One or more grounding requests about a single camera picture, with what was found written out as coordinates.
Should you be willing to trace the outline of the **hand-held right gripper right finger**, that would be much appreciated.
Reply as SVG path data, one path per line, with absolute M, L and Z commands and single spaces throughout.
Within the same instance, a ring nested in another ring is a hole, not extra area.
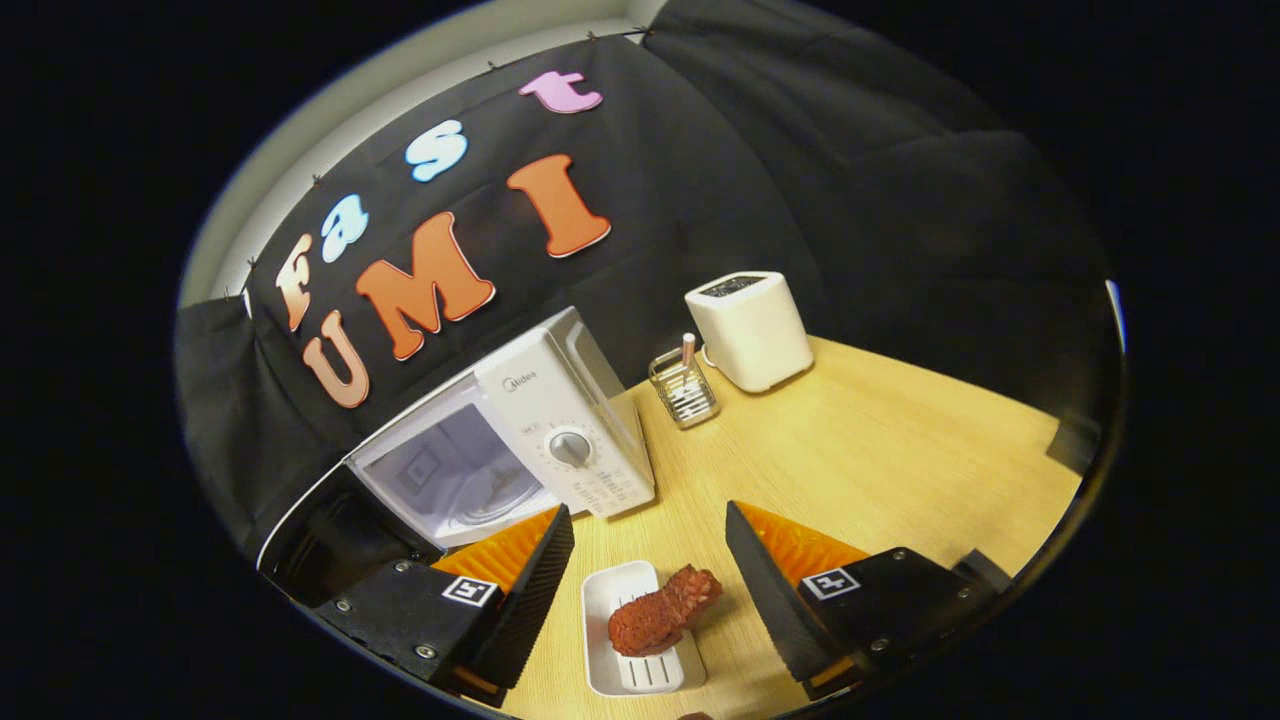
M 1007 591 L 979 551 L 950 568 L 904 546 L 868 553 L 731 501 L 724 539 L 788 674 L 817 701 L 937 650 Z

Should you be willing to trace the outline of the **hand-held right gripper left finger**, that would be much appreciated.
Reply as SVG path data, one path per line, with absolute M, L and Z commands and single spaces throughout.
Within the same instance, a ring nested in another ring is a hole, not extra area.
M 435 562 L 385 562 L 317 615 L 372 660 L 498 708 L 524 673 L 573 546 L 561 503 Z

